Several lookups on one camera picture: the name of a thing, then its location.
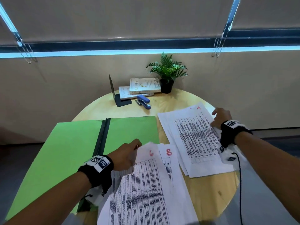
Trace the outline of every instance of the red number 8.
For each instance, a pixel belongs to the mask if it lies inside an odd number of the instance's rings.
[[[172,155],[171,149],[167,149],[167,155],[168,155],[168,156]]]

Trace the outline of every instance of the open file folder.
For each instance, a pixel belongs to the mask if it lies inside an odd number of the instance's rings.
[[[108,154],[136,138],[142,144],[159,143],[155,116],[58,123],[26,173],[6,219],[75,173],[93,155]]]

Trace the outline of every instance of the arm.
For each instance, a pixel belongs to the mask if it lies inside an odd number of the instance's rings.
[[[211,125],[219,129],[223,122],[232,119],[223,108],[216,108],[212,114],[217,116]],[[236,135],[234,142],[258,176],[300,222],[300,160],[247,132]]]
[[[114,170],[126,170],[133,165],[130,154],[142,144],[138,139],[123,144],[108,154]],[[76,172],[41,195],[26,208],[11,218],[5,225],[56,225],[62,224],[72,209],[92,187],[88,177]]]

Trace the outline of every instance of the roller shade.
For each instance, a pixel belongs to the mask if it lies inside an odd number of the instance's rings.
[[[219,37],[233,0],[0,0],[31,42]]]
[[[4,20],[0,17],[0,45],[16,45],[15,36],[6,26]]]
[[[300,0],[241,0],[232,30],[300,28]]]

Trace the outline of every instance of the book cover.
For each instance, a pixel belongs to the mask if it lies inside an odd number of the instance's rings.
[[[161,92],[158,78],[131,78],[130,94],[155,93]]]
[[[134,99],[139,95],[139,94],[130,94],[129,88],[130,86],[119,87],[119,94],[121,100]],[[154,93],[144,93],[142,95],[147,97],[147,96],[154,95]]]

